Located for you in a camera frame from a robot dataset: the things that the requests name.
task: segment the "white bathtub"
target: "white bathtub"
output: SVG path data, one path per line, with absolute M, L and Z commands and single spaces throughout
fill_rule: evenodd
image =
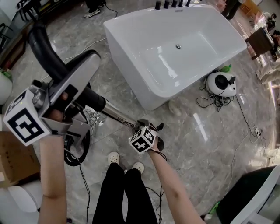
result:
M 209 5 L 140 10 L 104 26 L 114 62 L 149 110 L 247 48 Z

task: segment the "shoe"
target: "shoe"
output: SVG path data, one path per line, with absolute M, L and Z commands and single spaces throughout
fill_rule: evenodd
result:
M 87 14 L 84 15 L 84 18 L 90 18 L 96 14 L 100 13 L 100 9 L 98 8 L 97 10 L 95 10 L 94 12 L 89 12 Z
M 133 164 L 132 169 L 137 169 L 142 174 L 145 168 L 143 163 L 137 162 Z
M 257 71 L 255 72 L 255 74 L 256 74 L 257 77 L 260 79 L 261 71 L 260 71 L 260 70 L 257 70 Z
M 119 154 L 117 152 L 111 152 L 108 155 L 108 163 L 109 164 L 111 164 L 111 163 L 119 164 Z

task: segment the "bathtub faucet knob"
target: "bathtub faucet knob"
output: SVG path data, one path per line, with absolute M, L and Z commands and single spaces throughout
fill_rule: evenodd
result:
M 161 1 L 157 1 L 156 2 L 156 7 L 155 7 L 156 10 L 160 10 L 161 9 Z
M 189 7 L 190 2 L 191 2 L 191 0 L 187 1 L 187 4 L 186 4 L 187 7 Z
M 169 7 L 169 1 L 165 0 L 163 8 L 168 9 L 168 7 Z
M 173 8 L 176 8 L 176 6 L 177 6 L 177 1 L 176 0 L 173 0 L 173 2 L 172 2 L 172 5 L 171 5 Z
M 180 3 L 179 3 L 179 7 L 183 7 L 183 2 L 184 2 L 184 0 L 180 0 Z

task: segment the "black pants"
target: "black pants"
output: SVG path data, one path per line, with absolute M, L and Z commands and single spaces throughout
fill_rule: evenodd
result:
M 124 174 L 123 169 L 112 163 L 102 183 L 93 224 L 123 224 L 123 191 L 128 198 L 127 224 L 157 224 L 149 194 L 136 169 Z
M 102 4 L 103 0 L 85 0 L 87 7 L 89 8 L 89 12 L 94 12 L 97 10 L 98 6 Z
M 238 0 L 227 0 L 227 4 L 224 11 L 222 11 L 222 15 L 225 16 L 226 19 L 231 20 L 241 5 L 242 3 L 238 2 Z

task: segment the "cardboard box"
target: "cardboard box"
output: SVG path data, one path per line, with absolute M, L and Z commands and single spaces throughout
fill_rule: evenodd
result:
M 16 185 L 39 172 L 33 146 L 24 146 L 12 132 L 0 132 L 0 188 Z

